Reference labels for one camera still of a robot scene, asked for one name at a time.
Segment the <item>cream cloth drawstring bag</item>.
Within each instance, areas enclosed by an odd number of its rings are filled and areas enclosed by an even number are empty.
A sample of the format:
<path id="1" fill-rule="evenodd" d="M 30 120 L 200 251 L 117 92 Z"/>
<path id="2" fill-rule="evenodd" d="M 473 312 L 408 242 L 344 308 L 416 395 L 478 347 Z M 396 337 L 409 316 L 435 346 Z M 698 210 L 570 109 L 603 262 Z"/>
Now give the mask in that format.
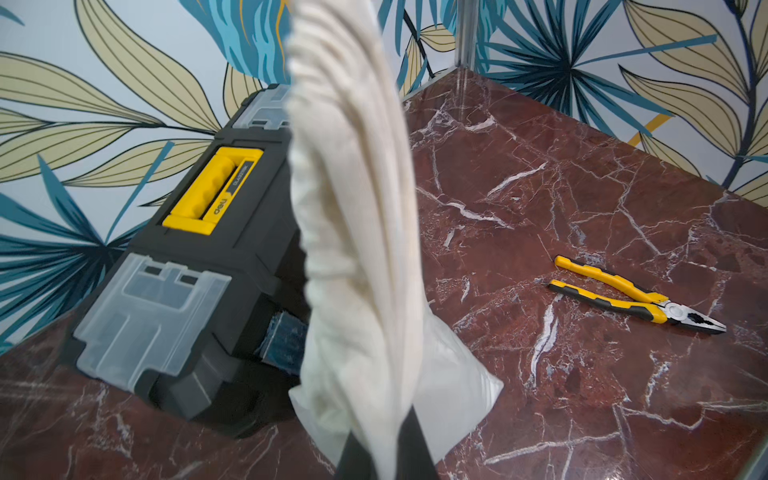
<path id="1" fill-rule="evenodd" d="M 311 309 L 290 400 L 335 469 L 352 433 L 378 479 L 395 479 L 414 407 L 436 467 L 503 384 L 428 304 L 413 158 L 373 5 L 295 2 L 286 51 L 291 201 Z"/>

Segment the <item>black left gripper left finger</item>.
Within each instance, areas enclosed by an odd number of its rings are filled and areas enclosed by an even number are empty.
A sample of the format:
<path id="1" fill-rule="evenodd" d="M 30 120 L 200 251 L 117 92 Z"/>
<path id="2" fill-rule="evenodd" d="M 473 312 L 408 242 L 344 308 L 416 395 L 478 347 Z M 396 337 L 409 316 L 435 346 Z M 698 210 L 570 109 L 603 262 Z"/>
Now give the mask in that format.
<path id="1" fill-rule="evenodd" d="M 377 480 L 372 457 L 365 447 L 350 433 L 336 465 L 335 480 Z"/>

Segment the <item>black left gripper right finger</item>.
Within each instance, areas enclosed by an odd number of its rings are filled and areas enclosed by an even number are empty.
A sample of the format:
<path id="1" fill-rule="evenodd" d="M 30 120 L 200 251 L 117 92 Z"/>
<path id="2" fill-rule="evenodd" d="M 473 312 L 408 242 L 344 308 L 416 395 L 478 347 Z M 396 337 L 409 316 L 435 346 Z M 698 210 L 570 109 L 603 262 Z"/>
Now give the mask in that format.
<path id="1" fill-rule="evenodd" d="M 397 447 L 396 480 L 439 479 L 414 407 L 401 425 Z"/>

